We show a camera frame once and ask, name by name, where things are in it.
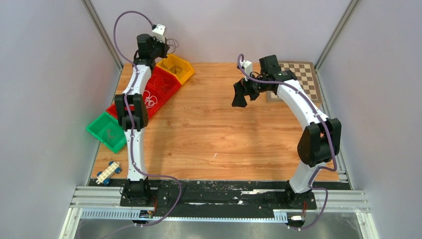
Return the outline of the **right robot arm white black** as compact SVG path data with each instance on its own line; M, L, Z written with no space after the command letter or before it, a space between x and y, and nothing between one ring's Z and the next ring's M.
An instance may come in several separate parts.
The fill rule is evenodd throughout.
M233 107L247 106L246 97L256 100L261 93L272 92L293 112L300 123L303 133L297 146L300 162L293 177L288 180L284 201L287 206L296 208L303 203L312 191L312 184L320 170L336 171L326 166L334 162L339 153L341 122L331 119L313 103L300 85L296 73L282 67L276 55L259 59L260 72L253 72L253 65L237 57L237 68L243 74L241 80L233 85Z

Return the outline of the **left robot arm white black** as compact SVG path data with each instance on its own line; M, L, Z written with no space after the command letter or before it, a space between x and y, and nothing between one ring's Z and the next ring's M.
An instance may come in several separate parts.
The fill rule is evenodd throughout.
M143 92L156 65L157 58L167 58L169 45L163 34L140 34L138 49L133 60L123 58L132 65L132 76L121 94L114 97L119 125L124 130L128 150L128 175L123 186L125 198L133 198L140 206L147 206L152 192L144 162L144 135L149 122Z

